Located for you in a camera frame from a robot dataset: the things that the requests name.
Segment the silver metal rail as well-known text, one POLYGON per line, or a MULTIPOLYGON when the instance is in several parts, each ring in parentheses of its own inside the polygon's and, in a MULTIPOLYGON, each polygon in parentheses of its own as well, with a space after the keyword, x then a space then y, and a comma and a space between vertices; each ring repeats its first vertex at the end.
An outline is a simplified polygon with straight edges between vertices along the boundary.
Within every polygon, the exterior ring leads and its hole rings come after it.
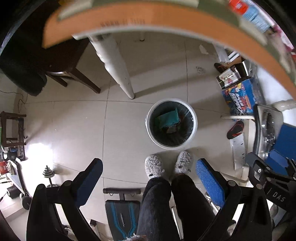
POLYGON ((240 134, 237 137, 234 137, 233 139, 231 139, 230 145, 231 145, 232 155, 233 155, 234 170, 237 171, 240 168, 242 168, 246 163, 244 135, 240 134))

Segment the grey fuzzy slipper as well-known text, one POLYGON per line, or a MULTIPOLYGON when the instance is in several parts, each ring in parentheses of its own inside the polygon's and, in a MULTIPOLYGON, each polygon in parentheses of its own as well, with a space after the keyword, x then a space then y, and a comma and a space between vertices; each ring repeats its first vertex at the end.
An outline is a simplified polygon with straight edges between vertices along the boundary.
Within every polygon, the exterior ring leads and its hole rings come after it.
POLYGON ((160 156, 156 154, 149 155, 145 159, 145 172, 149 179, 163 177, 165 170, 160 156))
POLYGON ((188 151, 182 151, 178 155, 175 163, 174 173, 175 174, 188 174, 191 172, 193 164, 193 157, 188 151))

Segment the right grey fuzzy slipper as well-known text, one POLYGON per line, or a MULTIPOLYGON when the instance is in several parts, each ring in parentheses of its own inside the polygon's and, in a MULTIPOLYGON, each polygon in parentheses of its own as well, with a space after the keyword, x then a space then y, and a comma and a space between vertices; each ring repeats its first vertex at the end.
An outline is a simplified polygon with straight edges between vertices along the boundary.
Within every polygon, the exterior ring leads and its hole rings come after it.
POLYGON ((188 151, 182 151, 178 155, 175 163, 174 173, 175 174, 188 174, 191 172, 193 164, 193 157, 188 151))

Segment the white photo printed box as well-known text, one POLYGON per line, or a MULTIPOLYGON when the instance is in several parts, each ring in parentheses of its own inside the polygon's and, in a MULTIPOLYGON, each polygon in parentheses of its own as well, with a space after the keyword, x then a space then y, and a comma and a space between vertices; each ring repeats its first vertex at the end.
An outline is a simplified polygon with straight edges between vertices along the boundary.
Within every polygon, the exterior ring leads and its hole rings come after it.
POLYGON ((221 73, 216 79, 221 87, 221 89, 225 89, 229 87, 230 85, 234 84, 241 78, 239 72, 237 69, 234 68, 228 68, 223 73, 221 73))

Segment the left grey fuzzy slipper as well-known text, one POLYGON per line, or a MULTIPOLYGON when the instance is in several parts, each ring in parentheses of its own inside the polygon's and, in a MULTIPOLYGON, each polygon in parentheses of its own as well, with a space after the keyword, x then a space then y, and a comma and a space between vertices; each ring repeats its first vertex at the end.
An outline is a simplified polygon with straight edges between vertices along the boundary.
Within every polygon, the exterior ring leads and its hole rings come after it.
POLYGON ((149 155, 145 159, 145 172, 149 179, 163 177, 165 170, 160 156, 156 154, 149 155))

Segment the left black trouser leg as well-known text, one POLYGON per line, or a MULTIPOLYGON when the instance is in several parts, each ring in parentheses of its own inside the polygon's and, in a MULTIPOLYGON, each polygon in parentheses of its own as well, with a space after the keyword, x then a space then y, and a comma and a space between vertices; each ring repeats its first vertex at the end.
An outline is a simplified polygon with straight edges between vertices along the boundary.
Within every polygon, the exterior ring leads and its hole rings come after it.
POLYGON ((144 190, 137 235, 147 240, 179 240, 169 201, 171 186, 162 177, 151 178, 144 190))

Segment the blue colourful carton box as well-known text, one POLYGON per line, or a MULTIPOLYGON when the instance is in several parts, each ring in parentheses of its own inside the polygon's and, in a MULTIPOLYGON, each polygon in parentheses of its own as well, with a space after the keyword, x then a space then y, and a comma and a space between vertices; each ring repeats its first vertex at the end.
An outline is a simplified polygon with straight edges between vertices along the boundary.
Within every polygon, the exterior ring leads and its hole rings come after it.
POLYGON ((256 104, 265 104, 259 81, 248 78, 222 91, 231 115, 253 115, 256 104))

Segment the white table leg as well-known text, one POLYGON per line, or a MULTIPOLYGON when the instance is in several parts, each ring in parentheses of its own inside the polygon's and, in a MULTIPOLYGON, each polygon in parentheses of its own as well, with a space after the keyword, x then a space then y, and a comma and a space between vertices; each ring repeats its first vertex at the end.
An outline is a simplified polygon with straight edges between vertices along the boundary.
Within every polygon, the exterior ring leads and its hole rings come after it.
POLYGON ((121 87, 129 99, 134 99, 135 94, 130 81, 125 60, 121 56, 117 42, 112 34, 89 36, 97 56, 104 63, 104 67, 116 83, 121 87))

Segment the dark wooden chair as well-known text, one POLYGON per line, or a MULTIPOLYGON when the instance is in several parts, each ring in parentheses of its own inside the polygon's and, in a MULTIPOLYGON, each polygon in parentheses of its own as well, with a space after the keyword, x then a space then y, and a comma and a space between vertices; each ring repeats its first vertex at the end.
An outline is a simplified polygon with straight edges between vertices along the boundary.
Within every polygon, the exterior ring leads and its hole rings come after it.
POLYGON ((30 47, 23 53, 12 48, 1 54, 1 71, 31 96, 42 92, 47 77, 52 77, 63 87, 68 85, 66 78, 100 93, 101 89, 77 69, 88 44, 88 39, 70 39, 48 49, 30 47))

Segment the teal packet in bin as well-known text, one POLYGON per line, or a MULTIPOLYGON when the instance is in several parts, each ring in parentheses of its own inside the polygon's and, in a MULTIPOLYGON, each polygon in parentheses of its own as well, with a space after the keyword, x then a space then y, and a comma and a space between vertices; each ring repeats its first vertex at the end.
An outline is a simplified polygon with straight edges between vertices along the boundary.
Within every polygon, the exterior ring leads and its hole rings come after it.
POLYGON ((180 123, 180 117, 178 114, 177 108, 173 111, 169 111, 168 113, 162 114, 157 118, 159 129, 166 130, 168 133, 175 132, 177 130, 177 126, 180 123))

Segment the black red sandal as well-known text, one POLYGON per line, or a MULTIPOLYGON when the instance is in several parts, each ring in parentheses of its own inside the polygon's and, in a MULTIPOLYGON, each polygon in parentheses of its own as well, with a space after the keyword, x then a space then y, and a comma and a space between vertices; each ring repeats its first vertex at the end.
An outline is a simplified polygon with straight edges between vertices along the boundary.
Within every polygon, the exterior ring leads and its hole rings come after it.
POLYGON ((231 140, 240 134, 242 134, 244 129, 244 122, 239 120, 235 123, 235 125, 227 132, 227 139, 231 140))

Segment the metal dumbbell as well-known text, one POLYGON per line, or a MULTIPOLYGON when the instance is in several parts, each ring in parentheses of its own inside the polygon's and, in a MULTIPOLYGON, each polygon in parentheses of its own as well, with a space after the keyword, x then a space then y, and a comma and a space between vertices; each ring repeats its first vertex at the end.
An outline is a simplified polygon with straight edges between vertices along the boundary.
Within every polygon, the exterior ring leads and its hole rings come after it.
POLYGON ((50 169, 48 166, 45 167, 43 171, 43 176, 49 180, 49 185, 47 187, 57 187, 57 184, 53 184, 51 178, 55 176, 55 173, 52 169, 50 169))

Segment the black blue weight bench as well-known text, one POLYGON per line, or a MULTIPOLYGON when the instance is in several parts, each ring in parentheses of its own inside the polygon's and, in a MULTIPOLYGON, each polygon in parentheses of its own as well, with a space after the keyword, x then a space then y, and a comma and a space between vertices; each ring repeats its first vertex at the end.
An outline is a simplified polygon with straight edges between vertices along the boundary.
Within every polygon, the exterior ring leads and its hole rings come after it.
POLYGON ((126 200, 126 195, 140 195, 139 188, 104 188, 104 194, 119 195, 118 200, 105 202, 106 215, 111 235, 114 240, 125 240, 137 232, 140 202, 126 200))

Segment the white round trash bin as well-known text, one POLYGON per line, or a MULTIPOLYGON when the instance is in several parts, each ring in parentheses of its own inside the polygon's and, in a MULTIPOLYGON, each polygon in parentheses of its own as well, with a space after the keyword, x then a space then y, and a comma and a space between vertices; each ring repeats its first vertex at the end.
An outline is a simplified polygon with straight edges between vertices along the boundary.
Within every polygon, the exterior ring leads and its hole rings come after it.
POLYGON ((165 150, 178 150, 193 140, 198 119, 188 103, 167 98, 151 107, 145 118, 145 127, 157 146, 165 150))

